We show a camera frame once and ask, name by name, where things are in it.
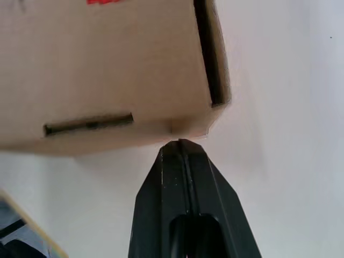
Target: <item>cardboard box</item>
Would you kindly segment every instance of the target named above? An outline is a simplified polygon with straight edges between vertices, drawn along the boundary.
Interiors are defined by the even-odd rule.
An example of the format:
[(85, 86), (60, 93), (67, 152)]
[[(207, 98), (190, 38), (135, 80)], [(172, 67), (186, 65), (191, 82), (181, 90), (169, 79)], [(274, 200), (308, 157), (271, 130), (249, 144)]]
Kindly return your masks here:
[(0, 148), (79, 155), (205, 135), (230, 100), (211, 0), (3, 1)]

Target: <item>dark groove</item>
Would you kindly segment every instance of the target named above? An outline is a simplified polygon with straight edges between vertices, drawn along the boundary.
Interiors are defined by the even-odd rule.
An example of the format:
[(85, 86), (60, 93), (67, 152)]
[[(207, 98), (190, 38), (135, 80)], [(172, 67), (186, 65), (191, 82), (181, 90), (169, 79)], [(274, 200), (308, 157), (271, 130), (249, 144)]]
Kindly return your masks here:
[(185, 186), (187, 188), (187, 196), (189, 198), (189, 205), (190, 205), (190, 215), (191, 216), (198, 216), (199, 215), (199, 207), (196, 198), (195, 186), (194, 181), (192, 179), (192, 174), (190, 170), (189, 158), (184, 149), (184, 146), (180, 141), (177, 142), (183, 162), (183, 174), (185, 176), (186, 182)]
[(221, 80), (216, 58), (215, 44), (206, 9), (206, 1), (208, 0), (194, 0), (193, 5), (195, 7), (199, 39), (202, 47), (202, 55), (208, 79), (211, 101), (212, 105), (216, 106), (223, 104), (224, 100), (221, 90)]
[(69, 121), (57, 124), (46, 124), (43, 126), (46, 137), (50, 137), (60, 133), (68, 133), (73, 131), (96, 130), (106, 127), (115, 127), (120, 125), (131, 124), (134, 122), (132, 114), (125, 116), (107, 116), (94, 117), (83, 120)]

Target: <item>black plastic object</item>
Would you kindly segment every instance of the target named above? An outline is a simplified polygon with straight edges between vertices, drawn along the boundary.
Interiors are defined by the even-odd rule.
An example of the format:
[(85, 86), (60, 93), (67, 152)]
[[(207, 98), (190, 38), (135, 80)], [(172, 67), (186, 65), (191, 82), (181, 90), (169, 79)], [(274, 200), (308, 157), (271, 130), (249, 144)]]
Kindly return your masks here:
[(129, 258), (260, 258), (237, 194), (203, 148), (162, 147), (135, 203)]
[(12, 223), (11, 225), (7, 226), (6, 228), (3, 228), (0, 230), (0, 239), (8, 236), (9, 234), (13, 233), (14, 231), (20, 229), (21, 227), (24, 227), (26, 225), (26, 222), (19, 219), (16, 222)]
[(14, 239), (5, 246), (0, 244), (0, 258), (47, 258), (28, 244)]

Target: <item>red printed mark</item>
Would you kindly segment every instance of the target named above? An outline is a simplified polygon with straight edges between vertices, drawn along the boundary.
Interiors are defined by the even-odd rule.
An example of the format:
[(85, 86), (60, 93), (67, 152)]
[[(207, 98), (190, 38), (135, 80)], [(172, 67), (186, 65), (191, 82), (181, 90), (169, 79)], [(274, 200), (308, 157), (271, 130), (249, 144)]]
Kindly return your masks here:
[(116, 3), (120, 0), (87, 0), (87, 4), (108, 4), (108, 3)]

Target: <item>white background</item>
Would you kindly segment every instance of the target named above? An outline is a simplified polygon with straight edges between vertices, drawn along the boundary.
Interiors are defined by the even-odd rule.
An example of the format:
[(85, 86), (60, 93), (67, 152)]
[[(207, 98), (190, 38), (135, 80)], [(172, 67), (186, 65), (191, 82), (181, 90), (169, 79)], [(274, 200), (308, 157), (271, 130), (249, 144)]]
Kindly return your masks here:
[[(344, 257), (344, 1), (216, 2), (233, 100), (199, 143), (237, 191), (263, 257)], [(159, 147), (4, 153), (0, 184), (70, 257), (126, 257)]]

